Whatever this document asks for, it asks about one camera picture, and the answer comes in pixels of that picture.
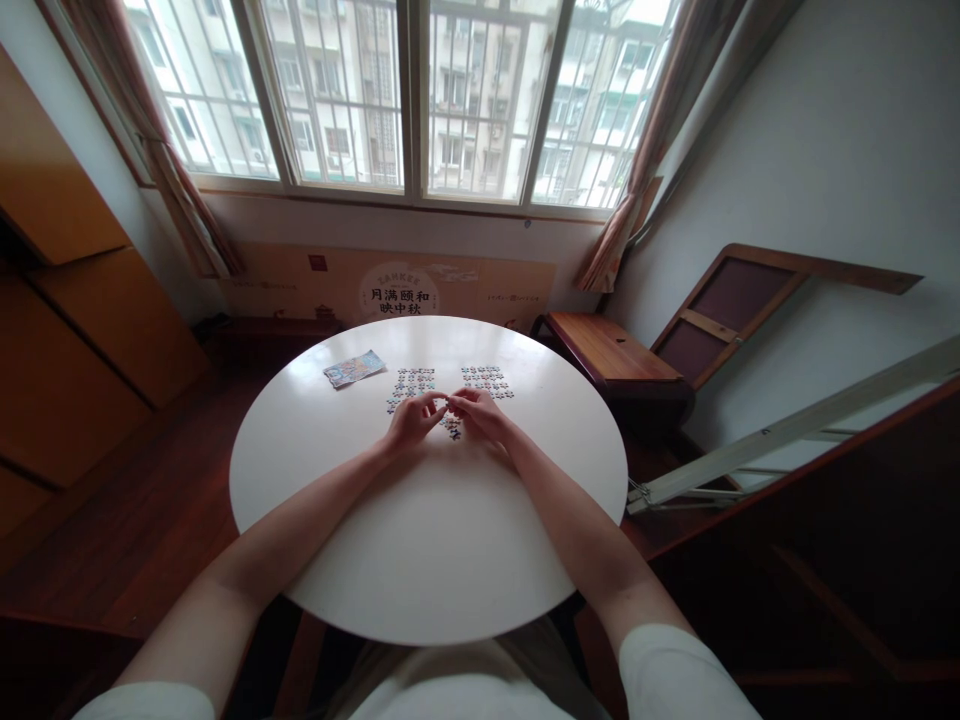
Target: white shirt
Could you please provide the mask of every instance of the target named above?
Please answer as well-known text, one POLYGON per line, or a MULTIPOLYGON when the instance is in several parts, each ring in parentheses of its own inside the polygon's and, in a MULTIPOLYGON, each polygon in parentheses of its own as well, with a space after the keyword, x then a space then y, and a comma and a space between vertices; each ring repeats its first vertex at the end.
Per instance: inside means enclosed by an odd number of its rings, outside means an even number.
MULTIPOLYGON (((631 720, 759 718, 706 645, 668 625, 634 628, 620 648, 631 720)), ((438 648, 381 647, 362 657, 328 717, 600 720, 552 626, 535 623, 492 640, 438 648)), ((121 685, 75 720, 215 720, 200 690, 175 683, 121 685)))

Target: glass pane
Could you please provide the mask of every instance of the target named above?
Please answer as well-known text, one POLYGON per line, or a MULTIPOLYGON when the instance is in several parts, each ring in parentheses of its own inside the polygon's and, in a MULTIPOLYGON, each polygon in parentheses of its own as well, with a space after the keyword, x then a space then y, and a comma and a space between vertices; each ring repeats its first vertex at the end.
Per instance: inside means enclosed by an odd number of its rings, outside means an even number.
POLYGON ((558 0, 431 0, 427 194, 517 203, 558 0))
POLYGON ((124 0, 140 64, 191 172, 278 178, 230 3, 124 0))
POLYGON ((264 0, 304 184, 402 192, 395 0, 264 0))
POLYGON ((616 207, 679 4, 577 0, 533 202, 616 207))

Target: table top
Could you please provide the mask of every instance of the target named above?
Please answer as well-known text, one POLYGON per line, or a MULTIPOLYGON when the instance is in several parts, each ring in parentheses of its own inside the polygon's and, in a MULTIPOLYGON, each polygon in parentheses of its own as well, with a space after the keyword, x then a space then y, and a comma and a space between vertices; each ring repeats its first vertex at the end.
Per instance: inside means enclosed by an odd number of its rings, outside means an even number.
MULTIPOLYGON (((498 400, 617 523, 627 463, 616 423, 577 370, 540 343, 453 317, 383 320, 300 355, 247 412, 230 463, 241 532, 386 432, 400 368, 434 368, 438 390, 462 367, 497 366, 498 400), (387 369, 335 390, 323 369, 374 350, 387 369)), ((317 617, 383 642, 443 645, 492 637, 543 615, 574 587, 509 458, 437 426, 376 482, 286 594, 317 617)))

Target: person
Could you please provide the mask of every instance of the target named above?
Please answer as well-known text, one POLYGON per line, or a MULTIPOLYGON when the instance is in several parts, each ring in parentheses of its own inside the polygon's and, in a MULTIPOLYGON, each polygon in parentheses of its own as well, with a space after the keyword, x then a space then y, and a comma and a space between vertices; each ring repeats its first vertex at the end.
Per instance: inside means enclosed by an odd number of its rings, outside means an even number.
MULTIPOLYGON (((428 392, 398 406, 384 437, 264 516, 187 588, 113 688, 76 720, 221 716, 267 605, 330 537, 378 473, 452 411, 512 460, 557 555, 619 659, 631 718, 756 718, 617 525, 490 394, 428 392), (445 399, 446 406, 437 407, 445 399)), ((328 717, 604 718, 549 622, 467 645, 379 645, 328 717)))

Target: brown curtain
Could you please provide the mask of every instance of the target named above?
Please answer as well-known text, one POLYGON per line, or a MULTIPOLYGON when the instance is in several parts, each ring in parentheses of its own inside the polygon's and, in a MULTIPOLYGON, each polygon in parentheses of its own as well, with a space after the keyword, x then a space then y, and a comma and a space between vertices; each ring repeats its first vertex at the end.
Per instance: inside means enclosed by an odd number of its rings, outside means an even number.
POLYGON ((656 170, 696 102, 745 0, 684 0, 627 189, 577 279, 577 288, 613 292, 630 235, 646 219, 662 178, 656 170))
POLYGON ((114 102, 136 129, 150 175, 200 277, 225 278, 243 272, 243 263, 203 202, 177 157, 162 113, 137 60, 123 0, 63 0, 84 50, 114 102))

